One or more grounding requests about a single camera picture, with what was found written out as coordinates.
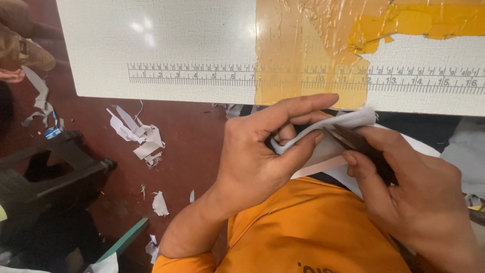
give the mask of orange shirt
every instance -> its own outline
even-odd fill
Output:
[[[409,273],[363,201],[309,177],[290,180],[264,203],[229,219],[227,254],[169,259],[153,273]]]

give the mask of gray fabric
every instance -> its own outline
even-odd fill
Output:
[[[332,124],[338,124],[346,128],[356,128],[363,125],[374,125],[375,124],[375,112],[370,107],[364,107],[362,110],[358,110],[355,112],[351,112],[348,114],[339,115],[337,117],[324,119],[320,122],[317,122],[313,125],[310,125],[308,128],[304,129],[301,133],[299,133],[294,139],[290,140],[285,146],[279,145],[274,138],[271,139],[271,145],[275,149],[277,154],[284,153],[287,149],[293,147],[293,145],[316,129],[323,129],[324,127],[330,126]]]
[[[460,169],[464,193],[485,199],[485,118],[464,117],[441,158]]]

